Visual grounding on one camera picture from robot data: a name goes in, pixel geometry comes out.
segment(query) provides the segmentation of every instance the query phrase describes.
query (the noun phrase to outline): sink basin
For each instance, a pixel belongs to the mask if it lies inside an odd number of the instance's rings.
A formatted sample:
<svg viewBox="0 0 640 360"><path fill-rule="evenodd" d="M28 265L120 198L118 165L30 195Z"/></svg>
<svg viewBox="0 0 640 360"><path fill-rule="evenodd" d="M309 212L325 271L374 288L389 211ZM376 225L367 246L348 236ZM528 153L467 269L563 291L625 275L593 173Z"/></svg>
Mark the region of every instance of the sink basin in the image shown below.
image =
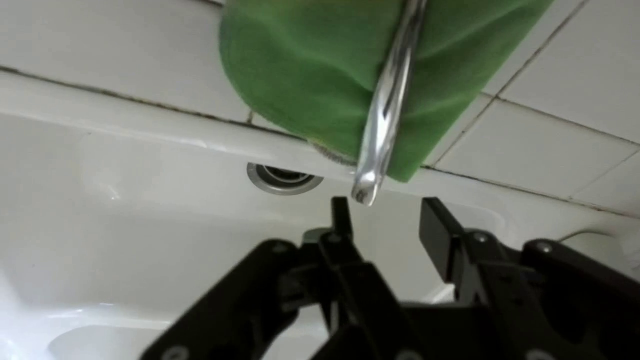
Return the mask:
<svg viewBox="0 0 640 360"><path fill-rule="evenodd" d="M255 188L248 163L324 177L298 196ZM249 248L330 225L350 168L311 146L99 94L0 75L0 359L133 360ZM634 253L637 220L429 173L352 204L355 245L401 300L448 288L417 242L421 196L508 246L597 228ZM270 350L300 360L318 311Z"/></svg>

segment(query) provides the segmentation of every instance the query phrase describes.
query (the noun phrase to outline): white tile wall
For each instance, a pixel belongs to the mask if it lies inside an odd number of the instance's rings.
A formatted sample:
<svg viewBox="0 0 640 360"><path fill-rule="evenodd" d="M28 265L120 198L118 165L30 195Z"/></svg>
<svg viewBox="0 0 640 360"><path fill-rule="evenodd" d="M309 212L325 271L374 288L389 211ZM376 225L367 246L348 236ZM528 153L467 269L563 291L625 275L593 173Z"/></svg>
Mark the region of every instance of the white tile wall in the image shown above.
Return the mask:
<svg viewBox="0 0 640 360"><path fill-rule="evenodd" d="M640 216L640 155L582 188L574 201Z"/></svg>
<svg viewBox="0 0 640 360"><path fill-rule="evenodd" d="M640 2L590 0L506 98L640 145Z"/></svg>
<svg viewBox="0 0 640 360"><path fill-rule="evenodd" d="M218 56L220 7L199 0L4 0L0 67L246 121Z"/></svg>
<svg viewBox="0 0 640 360"><path fill-rule="evenodd" d="M460 116L457 121L451 125L451 129L438 141L436 149L425 156L423 165L432 167L436 163L439 163L439 159L451 149L456 146L456 143L461 138L461 134L473 127L473 123L477 121L479 113L485 111L485 106L489 104L489 96L477 96Z"/></svg>
<svg viewBox="0 0 640 360"><path fill-rule="evenodd" d="M485 94L498 94L508 81L546 44L584 0L554 0L531 33L520 42L493 79L483 87Z"/></svg>
<svg viewBox="0 0 640 360"><path fill-rule="evenodd" d="M493 102L436 168L568 198L636 146Z"/></svg>

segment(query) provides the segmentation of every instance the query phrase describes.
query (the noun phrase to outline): drain hole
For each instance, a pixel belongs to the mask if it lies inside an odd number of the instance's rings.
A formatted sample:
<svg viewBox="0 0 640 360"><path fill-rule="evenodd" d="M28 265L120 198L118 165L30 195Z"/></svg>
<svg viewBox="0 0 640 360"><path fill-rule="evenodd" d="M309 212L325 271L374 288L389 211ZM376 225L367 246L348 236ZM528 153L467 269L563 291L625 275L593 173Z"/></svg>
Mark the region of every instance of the drain hole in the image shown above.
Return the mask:
<svg viewBox="0 0 640 360"><path fill-rule="evenodd" d="M272 195L302 195L321 183L321 179L311 175L261 165L248 165L246 175L254 186Z"/></svg>

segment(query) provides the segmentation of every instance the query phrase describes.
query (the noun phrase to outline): green towel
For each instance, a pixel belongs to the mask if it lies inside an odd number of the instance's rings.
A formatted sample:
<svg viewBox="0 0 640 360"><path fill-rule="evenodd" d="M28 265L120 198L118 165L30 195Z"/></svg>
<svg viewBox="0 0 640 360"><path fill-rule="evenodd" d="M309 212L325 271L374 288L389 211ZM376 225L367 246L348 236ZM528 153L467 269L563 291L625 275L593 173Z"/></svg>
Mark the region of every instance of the green towel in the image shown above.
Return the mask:
<svg viewBox="0 0 640 360"><path fill-rule="evenodd" d="M552 0L429 0L388 177L408 181ZM229 0L224 71L270 123L355 160L401 0Z"/></svg>

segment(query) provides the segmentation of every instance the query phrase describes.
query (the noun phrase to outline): tile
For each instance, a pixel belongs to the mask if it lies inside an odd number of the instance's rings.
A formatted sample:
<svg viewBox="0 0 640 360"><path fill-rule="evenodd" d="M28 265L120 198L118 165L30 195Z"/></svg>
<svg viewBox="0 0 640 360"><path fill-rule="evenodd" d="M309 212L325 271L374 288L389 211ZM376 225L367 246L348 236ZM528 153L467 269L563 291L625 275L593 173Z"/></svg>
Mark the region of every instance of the tile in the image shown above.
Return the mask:
<svg viewBox="0 0 640 360"><path fill-rule="evenodd" d="M489 98L479 94L439 138L436 149L425 156L423 165L432 167L460 141L460 137L476 123L479 113L489 104Z"/></svg>
<svg viewBox="0 0 640 360"><path fill-rule="evenodd" d="M595 183L582 188L574 201L640 216L640 155L634 155Z"/></svg>
<svg viewBox="0 0 640 360"><path fill-rule="evenodd" d="M451 125L451 129L439 138L436 149L425 156L423 167L436 165L451 145L460 141L460 137L470 129L470 125L476 121L476 116L487 106L489 98L479 94L461 114L460 118ZM288 131L272 125L259 114L252 114L252 127L272 131L272 133L282 133L290 134Z"/></svg>
<svg viewBox="0 0 640 360"><path fill-rule="evenodd" d="M199 0L6 0L0 67L246 121L218 56L220 12Z"/></svg>
<svg viewBox="0 0 640 360"><path fill-rule="evenodd" d="M529 31L529 35L520 42L520 46L483 87L483 92L498 94L582 2L584 0L554 0L539 22Z"/></svg>
<svg viewBox="0 0 640 360"><path fill-rule="evenodd" d="M568 198L634 151L627 143L493 102L438 168Z"/></svg>
<svg viewBox="0 0 640 360"><path fill-rule="evenodd" d="M214 123L155 106L84 92L18 75L0 73L0 118L25 118L43 125L106 133L120 138L194 146L226 156L248 156L258 165L296 168L331 179L352 179L352 168L335 165L314 146L290 137Z"/></svg>
<svg viewBox="0 0 640 360"><path fill-rule="evenodd" d="M587 2L503 98L640 143L640 2Z"/></svg>

